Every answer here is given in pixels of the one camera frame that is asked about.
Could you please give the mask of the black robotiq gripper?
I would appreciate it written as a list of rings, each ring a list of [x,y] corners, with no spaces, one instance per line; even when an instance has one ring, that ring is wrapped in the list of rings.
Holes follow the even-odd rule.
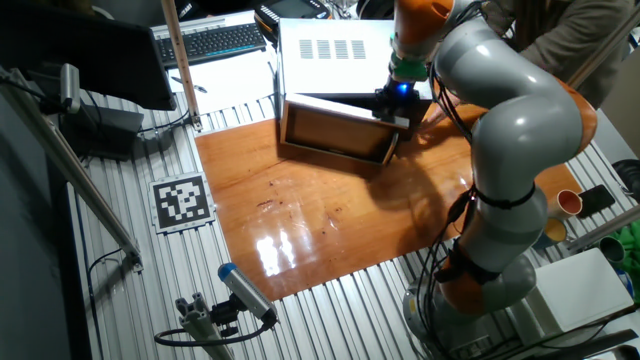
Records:
[[[402,117],[409,120],[409,127],[416,128],[420,122],[421,104],[414,82],[388,80],[375,90],[376,101],[385,115]]]

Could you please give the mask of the bare person hand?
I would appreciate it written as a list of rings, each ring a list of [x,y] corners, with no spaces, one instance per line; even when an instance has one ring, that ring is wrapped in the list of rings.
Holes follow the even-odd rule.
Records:
[[[451,93],[449,90],[446,90],[443,95],[442,103],[446,106],[455,108],[461,104],[461,100],[455,94]],[[432,127],[437,125],[446,117],[446,110],[437,102],[433,102],[423,118],[423,124],[427,127]]]

